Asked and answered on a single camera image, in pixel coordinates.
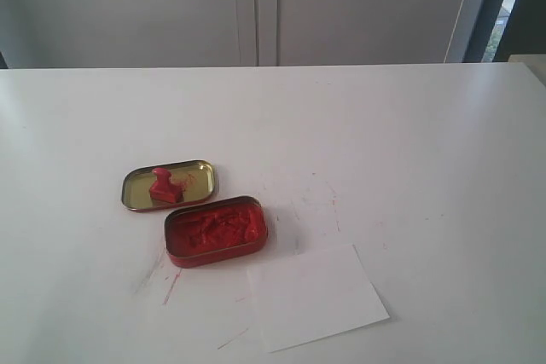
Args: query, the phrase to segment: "metal container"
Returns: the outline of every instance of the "metal container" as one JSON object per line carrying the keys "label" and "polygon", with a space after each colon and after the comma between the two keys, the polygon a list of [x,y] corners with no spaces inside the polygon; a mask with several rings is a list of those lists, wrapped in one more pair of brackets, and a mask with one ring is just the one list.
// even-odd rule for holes
{"label": "metal container", "polygon": [[181,268],[254,253],[267,235],[264,211],[249,196],[181,209],[165,220],[167,254]]}
{"label": "metal container", "polygon": [[[154,168],[165,168],[172,174],[171,181],[183,187],[183,198],[171,204],[151,199],[149,189],[155,181]],[[147,166],[130,172],[123,181],[121,202],[131,211],[155,211],[196,205],[214,193],[214,169],[206,161],[186,161],[175,164]]]}

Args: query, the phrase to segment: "paper card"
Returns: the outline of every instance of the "paper card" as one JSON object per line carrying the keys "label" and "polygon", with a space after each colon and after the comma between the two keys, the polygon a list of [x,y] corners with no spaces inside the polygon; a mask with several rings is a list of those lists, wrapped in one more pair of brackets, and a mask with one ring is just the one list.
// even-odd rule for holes
{"label": "paper card", "polygon": [[389,318],[352,245],[248,268],[267,351]]}

